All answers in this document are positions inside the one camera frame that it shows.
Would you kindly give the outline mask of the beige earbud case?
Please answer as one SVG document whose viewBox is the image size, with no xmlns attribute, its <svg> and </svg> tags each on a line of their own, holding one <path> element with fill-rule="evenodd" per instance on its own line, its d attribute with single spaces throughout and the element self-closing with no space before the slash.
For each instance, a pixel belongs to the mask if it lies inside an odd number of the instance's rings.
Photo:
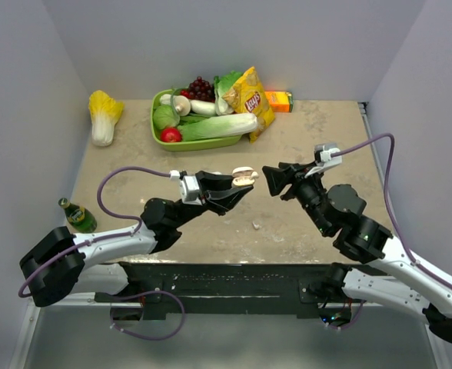
<svg viewBox="0 0 452 369">
<path fill-rule="evenodd" d="M 252 167 L 238 167 L 232 173 L 232 183 L 234 188 L 253 185 L 259 178 L 259 174 Z"/>
</svg>

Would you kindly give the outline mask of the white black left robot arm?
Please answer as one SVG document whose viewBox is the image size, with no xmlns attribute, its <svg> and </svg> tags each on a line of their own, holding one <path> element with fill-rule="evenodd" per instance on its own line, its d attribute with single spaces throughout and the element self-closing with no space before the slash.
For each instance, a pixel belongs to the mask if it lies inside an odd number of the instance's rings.
<svg viewBox="0 0 452 369">
<path fill-rule="evenodd" d="M 43 308 L 70 294 L 102 292 L 121 301 L 138 296 L 139 283 L 120 265 L 109 261 L 136 254 L 156 254 L 168 250 L 181 237 L 180 227 L 211 211 L 219 216 L 232 210 L 250 192 L 258 173 L 239 167 L 229 175 L 218 172 L 172 170 L 168 173 L 145 168 L 150 175 L 167 178 L 179 185 L 177 201 L 151 198 L 140 216 L 110 211 L 102 201 L 102 190 L 119 168 L 107 175 L 97 190 L 98 206 L 113 217 L 132 221 L 132 225 L 88 234 L 72 233 L 61 226 L 48 232 L 19 262 L 25 278 L 18 290 L 20 298 L 32 298 Z"/>
</svg>

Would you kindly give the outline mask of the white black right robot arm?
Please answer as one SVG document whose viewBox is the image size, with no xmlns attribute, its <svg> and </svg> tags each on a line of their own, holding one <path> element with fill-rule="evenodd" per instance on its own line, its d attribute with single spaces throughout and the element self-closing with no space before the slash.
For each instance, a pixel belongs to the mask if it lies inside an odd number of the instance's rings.
<svg viewBox="0 0 452 369">
<path fill-rule="evenodd" d="M 349 184 L 325 189 L 314 164 L 264 166 L 271 196 L 296 199 L 322 236 L 346 258 L 381 272 L 371 276 L 333 263 L 308 290 L 321 299 L 368 301 L 403 311 L 428 325 L 452 344 L 452 276 L 416 254 L 408 256 L 402 241 L 364 215 L 366 202 Z"/>
</svg>

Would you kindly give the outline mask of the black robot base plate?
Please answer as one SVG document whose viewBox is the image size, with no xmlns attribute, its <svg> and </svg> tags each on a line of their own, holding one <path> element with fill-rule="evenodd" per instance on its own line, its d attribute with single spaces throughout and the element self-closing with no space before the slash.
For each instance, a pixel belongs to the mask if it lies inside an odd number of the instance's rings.
<svg viewBox="0 0 452 369">
<path fill-rule="evenodd" d="M 341 290 L 342 273 L 330 264 L 129 264 L 128 285 L 98 303 L 136 303 L 145 319 L 166 314 L 294 315 L 341 323 L 359 301 Z"/>
</svg>

